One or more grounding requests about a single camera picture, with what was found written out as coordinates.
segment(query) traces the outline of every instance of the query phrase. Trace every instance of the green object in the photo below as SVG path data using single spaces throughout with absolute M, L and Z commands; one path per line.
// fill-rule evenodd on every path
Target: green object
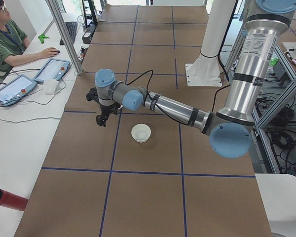
M 20 49 L 25 50 L 25 46 L 23 44 L 23 40 L 27 37 L 26 33 L 22 31 L 13 20 L 9 20 L 7 22 L 10 30 L 13 34 L 7 33 L 14 41 L 17 43 L 13 43 L 11 40 L 6 37 L 2 31 L 0 30 L 0 71 L 1 72 L 10 72 L 12 66 L 4 62 L 4 60 L 9 55 L 21 55 L 22 52 Z
M 278 62 L 278 58 L 271 58 L 270 66 L 274 67 Z
M 40 40 L 41 43 L 44 43 L 44 39 L 49 39 L 49 36 L 46 36 L 44 34 L 41 34 L 38 38 L 39 38 L 39 40 Z

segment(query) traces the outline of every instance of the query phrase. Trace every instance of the lanyard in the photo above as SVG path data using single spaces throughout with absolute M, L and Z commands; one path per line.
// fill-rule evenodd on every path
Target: lanyard
M 2 33 L 10 40 L 12 41 L 12 43 L 14 43 L 16 46 L 18 46 L 19 50 L 21 51 L 21 53 L 24 53 L 23 49 L 21 49 L 21 47 L 15 42 L 14 40 L 14 34 L 13 32 L 11 31 L 10 27 L 8 25 L 5 25 L 7 27 L 7 29 L 9 30 L 9 32 L 11 32 L 12 34 L 12 38 L 10 35 L 8 35 L 6 32 L 2 31 Z

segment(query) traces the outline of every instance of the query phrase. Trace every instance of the green shirt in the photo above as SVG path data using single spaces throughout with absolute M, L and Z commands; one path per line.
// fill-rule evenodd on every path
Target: green shirt
M 20 55 L 23 53 L 21 51 L 25 50 L 23 39 L 25 39 L 27 35 L 13 20 L 9 20 L 7 26 L 11 30 L 11 32 L 8 32 L 7 34 L 17 43 L 17 45 L 13 43 L 0 30 L 0 71 L 8 73 L 12 69 L 12 66 L 7 64 L 4 60 L 10 55 Z

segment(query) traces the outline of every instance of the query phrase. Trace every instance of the tablet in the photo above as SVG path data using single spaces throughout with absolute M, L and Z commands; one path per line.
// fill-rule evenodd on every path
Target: tablet
M 69 67 L 69 61 L 51 58 L 35 75 L 33 80 L 41 83 L 47 79 L 60 80 L 66 74 Z
M 20 101 L 37 85 L 36 81 L 20 75 L 4 87 L 0 88 L 0 104 L 10 106 Z

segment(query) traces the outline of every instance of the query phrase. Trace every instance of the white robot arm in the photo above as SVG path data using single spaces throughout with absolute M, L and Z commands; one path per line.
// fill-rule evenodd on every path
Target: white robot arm
M 95 88 L 87 100 L 100 104 L 102 114 L 97 124 L 105 126 L 119 105 L 132 111 L 144 106 L 164 113 L 185 125 L 198 128 L 210 136 L 215 152 L 226 158 L 244 155 L 251 144 L 250 130 L 254 125 L 252 110 L 263 84 L 269 61 L 278 37 L 291 23 L 296 0 L 252 0 L 246 12 L 244 26 L 248 31 L 230 91 L 222 109 L 216 114 L 182 104 L 144 87 L 130 87 L 115 79 L 109 69 L 95 74 Z

